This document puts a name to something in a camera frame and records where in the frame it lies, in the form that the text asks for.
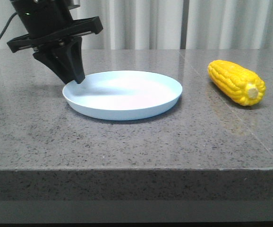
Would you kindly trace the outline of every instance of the countertop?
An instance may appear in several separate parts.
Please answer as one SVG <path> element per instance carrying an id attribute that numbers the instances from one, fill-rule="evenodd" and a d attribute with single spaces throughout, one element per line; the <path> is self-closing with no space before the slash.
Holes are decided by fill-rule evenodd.
<path id="1" fill-rule="evenodd" d="M 273 199 L 273 50 L 83 50 L 85 74 L 161 73 L 183 86 L 169 111 L 106 121 L 74 111 L 31 50 L 0 50 L 0 201 Z M 242 107 L 209 79 L 223 59 L 266 82 Z"/>

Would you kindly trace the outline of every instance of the table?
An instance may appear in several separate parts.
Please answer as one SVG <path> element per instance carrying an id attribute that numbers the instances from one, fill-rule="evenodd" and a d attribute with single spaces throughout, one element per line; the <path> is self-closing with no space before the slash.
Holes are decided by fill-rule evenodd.
<path id="1" fill-rule="evenodd" d="M 273 50 L 83 50 L 85 74 L 161 73 L 183 93 L 137 121 L 75 112 L 31 50 L 0 50 L 0 223 L 273 221 Z M 242 107 L 209 79 L 223 59 L 255 71 Z"/>

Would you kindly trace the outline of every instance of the curtain fold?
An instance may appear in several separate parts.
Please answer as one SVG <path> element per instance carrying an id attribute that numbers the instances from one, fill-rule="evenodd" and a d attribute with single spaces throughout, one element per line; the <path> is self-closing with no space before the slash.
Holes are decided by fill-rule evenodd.
<path id="1" fill-rule="evenodd" d="M 273 0 L 80 0 L 74 19 L 99 16 L 104 29 L 82 49 L 273 48 Z M 0 32 L 14 12 L 0 0 Z M 27 31 L 15 17 L 0 41 Z"/>

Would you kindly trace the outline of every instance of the corn cob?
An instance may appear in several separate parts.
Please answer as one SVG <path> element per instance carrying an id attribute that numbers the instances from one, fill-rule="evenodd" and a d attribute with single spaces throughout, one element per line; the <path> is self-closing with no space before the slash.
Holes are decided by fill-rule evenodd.
<path id="1" fill-rule="evenodd" d="M 215 60 L 208 65 L 208 73 L 217 87 L 240 105 L 254 105 L 264 97 L 264 81 L 236 63 Z"/>

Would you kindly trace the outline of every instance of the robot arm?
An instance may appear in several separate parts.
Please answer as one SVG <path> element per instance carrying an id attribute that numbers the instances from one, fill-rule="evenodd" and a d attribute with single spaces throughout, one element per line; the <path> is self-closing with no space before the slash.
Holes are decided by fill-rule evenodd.
<path id="1" fill-rule="evenodd" d="M 73 20 L 68 0 L 10 0 L 28 34 L 8 41 L 12 52 L 33 48 L 33 56 L 65 83 L 81 83 L 82 35 L 102 31 L 99 17 Z"/>

